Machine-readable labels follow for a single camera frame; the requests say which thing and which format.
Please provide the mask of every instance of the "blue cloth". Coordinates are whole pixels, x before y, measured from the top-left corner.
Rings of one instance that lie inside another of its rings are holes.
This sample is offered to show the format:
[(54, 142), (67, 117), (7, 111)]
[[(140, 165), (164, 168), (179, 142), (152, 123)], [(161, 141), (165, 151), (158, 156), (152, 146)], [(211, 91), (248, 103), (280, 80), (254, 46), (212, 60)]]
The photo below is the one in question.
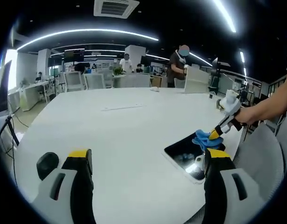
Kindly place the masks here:
[(210, 133), (205, 133), (202, 130), (197, 130), (196, 137), (192, 139), (194, 144), (200, 145), (200, 148), (205, 151), (207, 148), (218, 149), (219, 145), (223, 142), (223, 138), (209, 140)]

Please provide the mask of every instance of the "white round table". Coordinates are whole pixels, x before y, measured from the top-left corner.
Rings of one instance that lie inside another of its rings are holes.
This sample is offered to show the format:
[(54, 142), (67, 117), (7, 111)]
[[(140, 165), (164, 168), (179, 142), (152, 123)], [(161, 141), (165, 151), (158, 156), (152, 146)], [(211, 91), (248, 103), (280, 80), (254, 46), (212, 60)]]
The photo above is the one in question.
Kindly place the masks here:
[[(60, 164), (73, 150), (92, 150), (92, 206), (98, 224), (183, 224), (205, 203), (203, 182), (164, 153), (224, 115), (208, 94), (183, 89), (120, 88), (59, 94), (36, 117), (15, 152), (19, 189), (32, 202), (41, 182), (36, 162), (46, 152)], [(241, 132), (223, 136), (233, 156)]]

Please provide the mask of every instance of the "black ceiling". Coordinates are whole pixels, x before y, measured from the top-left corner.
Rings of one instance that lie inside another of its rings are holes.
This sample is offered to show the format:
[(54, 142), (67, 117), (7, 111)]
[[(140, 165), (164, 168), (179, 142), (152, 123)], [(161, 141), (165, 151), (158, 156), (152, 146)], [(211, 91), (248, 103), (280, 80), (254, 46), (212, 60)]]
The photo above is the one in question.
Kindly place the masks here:
[[(128, 19), (93, 16), (94, 0), (33, 1), (25, 6), (15, 28), (19, 34), (31, 39), (64, 30), (110, 28), (152, 36), (158, 38), (158, 42), (133, 35), (78, 32), (40, 40), (22, 51), (34, 52), (72, 44), (113, 43), (144, 46), (149, 54), (169, 58), (179, 44), (187, 44), (192, 53), (208, 62), (218, 56), (219, 60), (231, 65), (231, 70), (239, 73), (243, 73), (241, 50), (245, 54), (247, 75), (262, 81), (271, 82), (285, 75), (287, 1), (220, 0), (234, 22), (236, 33), (231, 32), (214, 0), (139, 1)], [(15, 44), (19, 47), (24, 42)], [(124, 49), (116, 45), (82, 47)], [(189, 62), (206, 66), (192, 56)]]

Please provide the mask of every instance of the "air conditioning vent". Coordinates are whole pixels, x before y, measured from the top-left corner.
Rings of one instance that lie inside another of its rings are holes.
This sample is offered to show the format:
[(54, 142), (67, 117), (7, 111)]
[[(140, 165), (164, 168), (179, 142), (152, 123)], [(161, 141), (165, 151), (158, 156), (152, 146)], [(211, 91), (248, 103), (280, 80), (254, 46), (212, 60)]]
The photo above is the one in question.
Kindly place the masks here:
[(93, 15), (126, 19), (138, 5), (134, 0), (95, 0)]

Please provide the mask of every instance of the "white shirt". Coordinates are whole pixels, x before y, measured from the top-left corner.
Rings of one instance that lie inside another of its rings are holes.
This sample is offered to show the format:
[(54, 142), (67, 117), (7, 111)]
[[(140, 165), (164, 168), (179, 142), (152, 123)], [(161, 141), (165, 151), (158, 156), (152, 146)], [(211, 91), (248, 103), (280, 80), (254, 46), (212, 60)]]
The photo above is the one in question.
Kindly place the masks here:
[(129, 60), (125, 60), (124, 58), (120, 60), (119, 64), (122, 65), (122, 68), (124, 71), (126, 72), (132, 72), (132, 69), (130, 69), (130, 66), (132, 66), (132, 61), (129, 59)]

